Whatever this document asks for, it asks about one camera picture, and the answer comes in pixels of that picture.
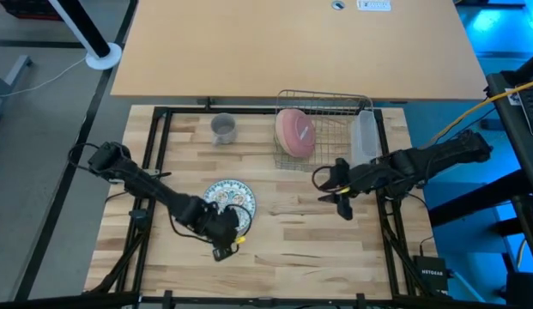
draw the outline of wire dish rack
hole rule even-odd
[[[353,161],[353,144],[358,129],[356,120],[362,111],[370,112],[372,115],[372,100],[358,94],[288,89],[282,90],[277,95],[276,115],[285,108],[298,108],[311,116],[316,131],[316,144],[310,157],[295,158],[283,150],[274,133],[276,168],[312,172],[321,166],[332,166],[336,158]],[[376,131],[374,121],[372,128],[368,127],[370,123],[367,124],[367,128]]]

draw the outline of label on desk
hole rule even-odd
[[[358,9],[365,11],[382,11],[392,10],[391,0],[357,0]]]
[[[505,91],[510,91],[510,90],[513,90],[513,88],[505,88]],[[520,99],[519,93],[509,94],[507,97],[508,97],[508,101],[510,102],[510,105],[512,106],[522,105],[522,99]]]

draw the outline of gray floor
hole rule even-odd
[[[99,30],[113,40],[127,1],[82,2]],[[477,52],[533,52],[531,11],[461,9],[460,13]],[[21,21],[3,11],[0,39],[75,41],[62,22]],[[30,55],[35,65],[23,76],[19,89],[48,80],[84,56],[82,50],[0,47],[0,76],[21,54]],[[11,98],[0,120],[0,300],[11,299],[19,284],[99,79],[100,72],[81,64],[50,85]],[[112,81],[90,142],[120,141],[131,104],[189,103],[113,98],[107,95]],[[32,298],[81,292],[107,191],[104,181],[76,173]]]

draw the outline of white base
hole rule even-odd
[[[87,54],[85,61],[91,69],[108,70],[116,66],[119,61],[121,61],[121,55],[123,54],[121,47],[114,43],[108,43],[108,46],[110,46],[110,53],[103,58],[95,58]]]

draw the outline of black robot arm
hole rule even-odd
[[[320,197],[320,201],[336,203],[338,214],[351,220],[350,197],[385,188],[388,198],[403,198],[413,186],[426,183],[457,163],[487,161],[491,150],[479,133],[465,130],[455,139],[425,149],[398,150],[379,157],[371,164],[350,168],[344,159],[336,159],[333,167],[316,170],[312,182],[318,190],[330,193]],[[315,176],[322,169],[329,169],[330,177],[324,184],[317,185]]]
[[[234,209],[219,212],[216,203],[173,191],[138,167],[130,159],[129,149],[117,142],[102,144],[88,160],[88,170],[108,181],[122,179],[125,189],[135,197],[154,198],[165,204],[178,223],[210,240],[217,261],[231,255],[239,225]]]

